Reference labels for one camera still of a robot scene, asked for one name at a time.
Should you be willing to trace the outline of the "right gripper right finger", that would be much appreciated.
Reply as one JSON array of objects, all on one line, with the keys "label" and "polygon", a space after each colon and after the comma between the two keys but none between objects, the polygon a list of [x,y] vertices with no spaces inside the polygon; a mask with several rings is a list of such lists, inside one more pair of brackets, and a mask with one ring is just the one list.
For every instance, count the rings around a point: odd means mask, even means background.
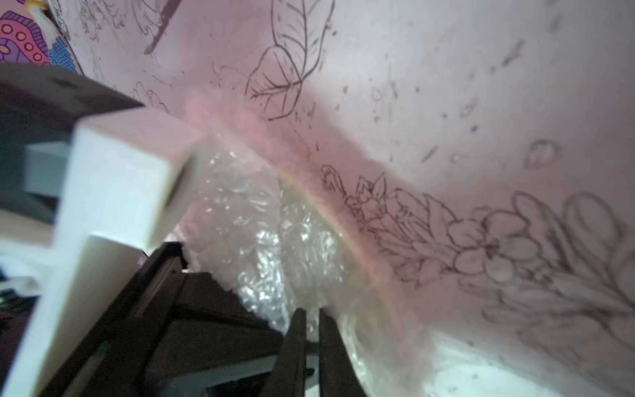
[{"label": "right gripper right finger", "polygon": [[366,397],[337,327],[325,309],[319,311],[319,395],[321,397]]}]

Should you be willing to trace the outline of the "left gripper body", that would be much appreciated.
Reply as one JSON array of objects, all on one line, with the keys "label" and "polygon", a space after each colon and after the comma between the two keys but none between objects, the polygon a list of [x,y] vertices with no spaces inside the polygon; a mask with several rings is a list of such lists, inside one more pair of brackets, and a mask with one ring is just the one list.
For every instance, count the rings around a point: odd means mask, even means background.
[{"label": "left gripper body", "polygon": [[284,341],[166,243],[92,327],[45,396],[260,396]]}]

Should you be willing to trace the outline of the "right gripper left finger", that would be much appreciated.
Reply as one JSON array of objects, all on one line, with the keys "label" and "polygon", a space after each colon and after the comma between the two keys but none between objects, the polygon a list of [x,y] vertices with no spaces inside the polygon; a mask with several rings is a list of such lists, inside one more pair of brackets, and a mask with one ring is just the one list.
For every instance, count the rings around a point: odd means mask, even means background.
[{"label": "right gripper left finger", "polygon": [[260,397],[303,397],[307,356],[305,309],[296,309]]}]

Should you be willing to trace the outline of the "clear bubble wrap sheet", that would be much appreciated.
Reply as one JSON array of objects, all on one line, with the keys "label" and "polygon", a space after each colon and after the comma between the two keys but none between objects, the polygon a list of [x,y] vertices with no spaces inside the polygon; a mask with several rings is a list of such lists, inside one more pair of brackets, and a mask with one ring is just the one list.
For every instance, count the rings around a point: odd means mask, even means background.
[{"label": "clear bubble wrap sheet", "polygon": [[310,341],[324,309],[370,396],[421,396],[426,337],[388,261],[309,163],[236,94],[190,94],[183,119],[207,134],[198,191],[173,237],[193,269],[286,332],[307,313]]}]

